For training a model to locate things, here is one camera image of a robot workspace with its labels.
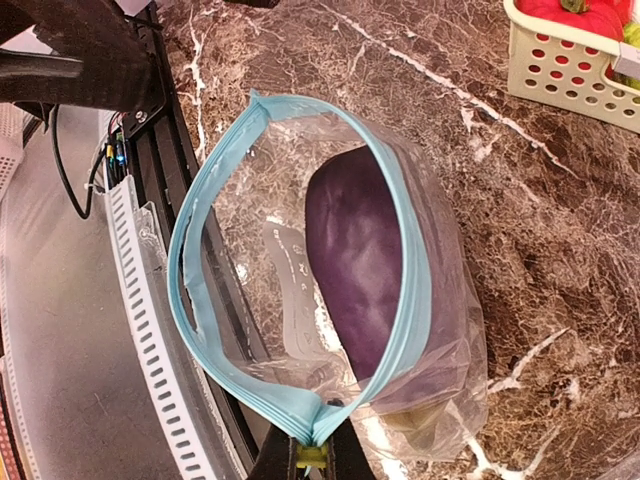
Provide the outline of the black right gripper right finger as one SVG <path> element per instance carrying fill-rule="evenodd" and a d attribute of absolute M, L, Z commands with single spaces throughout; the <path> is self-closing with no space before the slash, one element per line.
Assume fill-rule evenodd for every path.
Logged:
<path fill-rule="evenodd" d="M 346 419 L 329 438 L 324 478 L 373 480 L 373 471 L 349 419 Z"/>

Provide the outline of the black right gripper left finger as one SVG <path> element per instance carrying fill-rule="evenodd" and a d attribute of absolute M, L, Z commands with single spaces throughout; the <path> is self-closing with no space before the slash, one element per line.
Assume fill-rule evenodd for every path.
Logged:
<path fill-rule="evenodd" d="M 272 425 L 254 464 L 254 480 L 295 478 L 295 439 Z"/>

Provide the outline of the clear zip bag blue zipper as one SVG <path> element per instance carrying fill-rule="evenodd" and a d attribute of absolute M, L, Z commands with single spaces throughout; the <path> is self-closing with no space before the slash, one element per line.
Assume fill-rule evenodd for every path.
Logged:
<path fill-rule="evenodd" d="M 454 460 L 487 419 L 482 310 L 428 151 L 252 93 L 197 173 L 167 289 L 203 370 L 300 453 Z"/>

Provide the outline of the purple eggplant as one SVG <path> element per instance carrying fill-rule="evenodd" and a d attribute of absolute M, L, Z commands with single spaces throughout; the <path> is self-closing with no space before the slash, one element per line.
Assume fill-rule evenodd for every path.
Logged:
<path fill-rule="evenodd" d="M 312 175 L 305 214 L 311 269 L 357 380 L 367 380 L 389 340 L 402 277 L 396 211 L 368 147 L 340 153 Z M 459 387 L 459 274 L 438 251 L 429 262 L 433 290 L 426 364 L 398 392 L 406 402 L 444 397 Z"/>

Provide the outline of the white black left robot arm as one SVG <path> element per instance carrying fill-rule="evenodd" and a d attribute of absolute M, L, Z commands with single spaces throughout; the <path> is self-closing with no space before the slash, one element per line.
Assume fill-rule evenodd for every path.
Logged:
<path fill-rule="evenodd" d="M 165 102 L 154 1 L 4 1 L 1 100 L 152 113 Z"/>

